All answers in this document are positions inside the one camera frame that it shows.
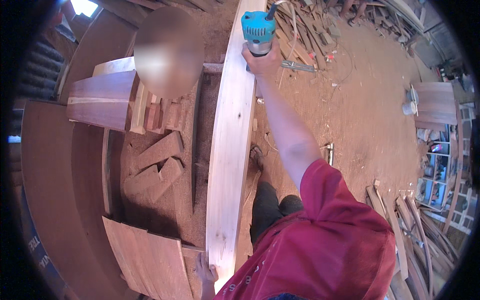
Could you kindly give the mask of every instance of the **red object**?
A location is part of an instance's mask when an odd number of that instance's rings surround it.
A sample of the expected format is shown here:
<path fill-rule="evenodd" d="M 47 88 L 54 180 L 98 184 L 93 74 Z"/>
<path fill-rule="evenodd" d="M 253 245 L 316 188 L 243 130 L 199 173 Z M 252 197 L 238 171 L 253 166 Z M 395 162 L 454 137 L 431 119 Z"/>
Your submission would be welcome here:
<path fill-rule="evenodd" d="M 324 160 L 307 168 L 300 195 L 305 210 L 266 230 L 215 299 L 384 298 L 396 257 L 390 225 Z"/>

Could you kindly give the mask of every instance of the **bare foot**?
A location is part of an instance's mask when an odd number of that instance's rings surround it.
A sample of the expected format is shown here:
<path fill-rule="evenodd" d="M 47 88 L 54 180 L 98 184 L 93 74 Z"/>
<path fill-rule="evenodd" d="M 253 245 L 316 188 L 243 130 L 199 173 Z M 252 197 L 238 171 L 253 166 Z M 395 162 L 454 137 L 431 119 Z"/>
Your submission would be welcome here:
<path fill-rule="evenodd" d="M 250 159 L 254 164 L 257 165 L 257 168 L 263 172 L 264 170 L 264 154 L 259 147 L 255 146 L 250 150 Z"/>

